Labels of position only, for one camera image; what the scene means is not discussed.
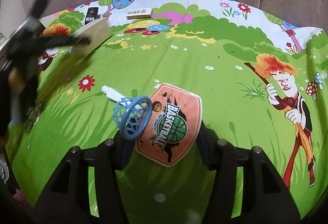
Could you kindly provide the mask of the beige barcode carton box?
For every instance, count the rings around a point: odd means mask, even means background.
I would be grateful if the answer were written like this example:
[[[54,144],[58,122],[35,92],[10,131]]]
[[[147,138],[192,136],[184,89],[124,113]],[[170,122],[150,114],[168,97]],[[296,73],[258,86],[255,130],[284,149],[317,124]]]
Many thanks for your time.
[[[88,38],[90,41],[85,43],[80,40],[78,44],[74,45],[73,52],[78,56],[88,56],[109,39],[112,34],[108,17],[91,21],[72,34],[74,38]]]

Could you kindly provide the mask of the black rectangular box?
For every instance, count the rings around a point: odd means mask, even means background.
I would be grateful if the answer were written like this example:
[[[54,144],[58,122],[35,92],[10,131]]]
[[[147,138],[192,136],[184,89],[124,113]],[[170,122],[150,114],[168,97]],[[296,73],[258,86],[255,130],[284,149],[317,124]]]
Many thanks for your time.
[[[87,25],[88,23],[99,19],[99,14],[98,14],[98,7],[90,7],[87,10],[86,16],[84,18],[84,24]]]

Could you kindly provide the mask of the small beige labelled box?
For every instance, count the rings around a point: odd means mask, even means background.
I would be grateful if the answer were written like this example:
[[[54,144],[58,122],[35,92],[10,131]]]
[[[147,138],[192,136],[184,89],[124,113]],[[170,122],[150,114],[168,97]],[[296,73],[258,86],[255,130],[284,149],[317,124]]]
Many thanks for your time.
[[[127,19],[147,19],[152,16],[152,8],[143,8],[143,9],[135,9],[129,10],[126,18]]]

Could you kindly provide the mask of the green cartoon print tablecloth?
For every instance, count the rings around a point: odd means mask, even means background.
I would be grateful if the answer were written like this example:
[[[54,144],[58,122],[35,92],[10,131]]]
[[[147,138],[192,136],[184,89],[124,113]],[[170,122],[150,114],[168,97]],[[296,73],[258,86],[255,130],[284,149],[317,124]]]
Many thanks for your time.
[[[79,69],[72,50],[41,56],[37,108],[11,134],[7,153],[33,205],[73,145],[112,138],[114,102],[101,92],[156,95],[239,147],[258,145],[289,185],[302,216],[327,187],[327,34],[295,27],[230,0],[100,0],[43,18],[73,33],[96,7],[111,25]]]

